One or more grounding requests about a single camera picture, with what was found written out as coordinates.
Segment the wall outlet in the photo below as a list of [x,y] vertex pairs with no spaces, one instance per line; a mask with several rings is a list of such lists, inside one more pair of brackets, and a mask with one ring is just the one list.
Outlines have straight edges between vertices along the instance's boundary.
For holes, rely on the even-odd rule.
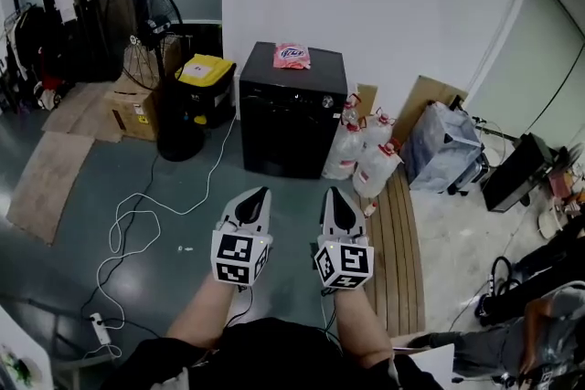
[[101,320],[101,315],[99,313],[93,313],[91,316],[91,324],[93,325],[93,330],[95,334],[98,335],[98,340],[100,340],[100,344],[110,344],[112,340],[110,339],[110,334],[108,333],[108,329],[106,329],[103,321]]

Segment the black shirt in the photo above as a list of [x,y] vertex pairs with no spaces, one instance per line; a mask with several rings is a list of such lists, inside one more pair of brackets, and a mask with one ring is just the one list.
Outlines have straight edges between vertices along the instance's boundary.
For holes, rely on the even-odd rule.
[[[441,389],[408,356],[396,356],[394,364],[402,388]],[[102,390],[149,390],[183,368],[188,369],[191,389],[399,388],[390,367],[385,361],[362,369],[343,356],[333,338],[327,340],[320,329],[262,319],[227,328],[215,352],[171,338],[142,342]]]

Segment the pink package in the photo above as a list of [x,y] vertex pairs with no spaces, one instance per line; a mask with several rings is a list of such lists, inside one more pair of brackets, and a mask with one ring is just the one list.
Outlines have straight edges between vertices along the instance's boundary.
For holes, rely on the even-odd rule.
[[310,69],[309,50],[300,44],[280,44],[274,50],[273,65],[277,69]]

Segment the white cable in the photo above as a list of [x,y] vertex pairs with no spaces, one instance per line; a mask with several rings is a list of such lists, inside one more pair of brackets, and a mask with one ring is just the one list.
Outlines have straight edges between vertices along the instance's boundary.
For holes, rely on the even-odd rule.
[[[103,344],[102,346],[100,346],[97,350],[93,350],[93,351],[87,351],[85,353],[85,355],[83,356],[83,358],[81,359],[81,361],[83,361],[85,358],[87,358],[90,354],[95,354],[98,353],[99,351],[101,351],[103,348],[108,348],[108,352],[110,353],[110,356],[113,359],[119,359],[122,357],[122,350],[116,346],[115,344]],[[118,354],[114,354],[112,353],[112,348],[118,350]]]
[[[497,128],[497,130],[500,131],[500,138],[502,139],[503,149],[502,149],[502,159],[500,160],[500,163],[498,164],[498,167],[499,167],[502,165],[502,163],[504,162],[504,159],[505,159],[505,136],[504,136],[504,133],[502,132],[502,129],[500,128],[500,126],[498,124],[496,124],[494,121],[485,121],[484,127],[482,127],[481,130],[479,131],[479,141],[482,140],[482,133],[484,132],[485,126],[488,123],[493,124]],[[485,187],[492,180],[492,176],[494,175],[494,173],[495,173],[495,170],[493,170],[492,173],[489,175],[489,177],[485,181],[485,184],[482,186],[480,192],[484,191]]]
[[328,341],[331,341],[331,340],[329,340],[329,333],[327,331],[327,318],[325,317],[325,309],[323,307],[323,296],[321,296],[321,313],[323,314],[323,323],[324,323],[323,329],[325,330],[325,336],[327,337]]
[[[118,306],[118,308],[120,309],[120,312],[122,314],[122,321],[119,327],[108,327],[104,325],[104,328],[106,329],[111,329],[111,330],[121,330],[125,324],[125,313],[124,313],[124,308],[122,307],[122,305],[115,300],[114,298],[112,298],[111,296],[109,296],[102,288],[101,288],[101,283],[100,283],[100,272],[101,272],[101,268],[108,262],[112,261],[112,260],[121,260],[123,258],[126,257],[130,257],[132,255],[136,255],[136,254],[142,254],[143,252],[145,252],[150,246],[153,245],[153,243],[161,236],[162,234],[162,229],[161,229],[161,225],[160,222],[158,220],[158,216],[156,215],[156,213],[153,210],[130,210],[127,211],[126,213],[124,213],[122,216],[119,216],[120,213],[120,206],[122,204],[124,204],[125,202],[127,202],[128,200],[130,200],[131,198],[135,197],[135,196],[141,196],[143,198],[146,198],[148,200],[150,200],[151,202],[161,206],[162,208],[165,208],[173,213],[175,213],[176,215],[179,216],[184,216],[184,215],[188,215],[189,213],[191,213],[193,210],[195,210],[198,206],[201,206],[209,197],[209,181],[211,179],[211,175],[213,174],[213,172],[216,170],[216,168],[219,165],[219,162],[221,161],[221,157],[223,156],[223,151],[224,151],[224,147],[226,145],[226,141],[228,140],[229,135],[231,134],[231,129],[234,125],[234,122],[236,121],[236,116],[234,116],[233,120],[231,121],[231,124],[229,125],[229,129],[228,129],[228,133],[226,134],[226,137],[223,139],[223,143],[221,144],[221,151],[219,152],[219,157],[218,160],[216,161],[216,163],[213,165],[213,167],[211,168],[211,170],[209,171],[209,174],[207,175],[207,189],[205,192],[205,197],[203,197],[203,199],[201,201],[199,201],[198,203],[196,203],[195,205],[191,206],[188,210],[186,210],[185,212],[179,212],[174,210],[173,208],[171,208],[170,206],[166,206],[164,204],[161,204],[160,202],[154,200],[151,196],[145,195],[145,194],[140,194],[140,193],[135,193],[132,194],[126,198],[124,198],[119,204],[118,206],[116,206],[116,221],[114,222],[114,224],[112,225],[112,227],[110,228],[110,233],[109,233],[109,243],[110,243],[110,251],[112,252],[112,254],[117,254],[118,252],[120,252],[120,249],[122,247],[122,230],[120,229],[120,221],[122,221],[125,217],[127,217],[128,215],[132,214],[132,213],[136,213],[136,214],[141,214],[141,213],[150,213],[154,216],[154,220],[156,221],[156,225],[158,227],[158,233],[156,234],[156,236],[154,237],[153,240],[151,240],[148,244],[146,244],[146,246],[144,246],[144,248],[140,249],[140,250],[135,250],[134,252],[128,252],[127,254],[121,255],[121,256],[114,256],[114,257],[109,257],[106,258],[98,267],[98,270],[96,272],[96,280],[98,282],[98,288],[101,292],[101,294],[103,294],[108,300],[110,300],[111,302],[113,302],[116,306]],[[112,246],[112,231],[114,230],[114,228],[118,229],[118,247],[117,248],[113,248]]]

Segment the black mini fridge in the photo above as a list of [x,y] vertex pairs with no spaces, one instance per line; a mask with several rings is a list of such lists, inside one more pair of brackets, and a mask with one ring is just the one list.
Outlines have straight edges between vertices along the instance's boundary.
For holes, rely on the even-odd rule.
[[504,213],[545,178],[553,163],[542,139],[533,133],[522,135],[514,152],[485,180],[485,206]]
[[256,43],[239,78],[244,167],[318,179],[347,97],[343,56],[309,47],[310,69],[276,69],[274,49]]

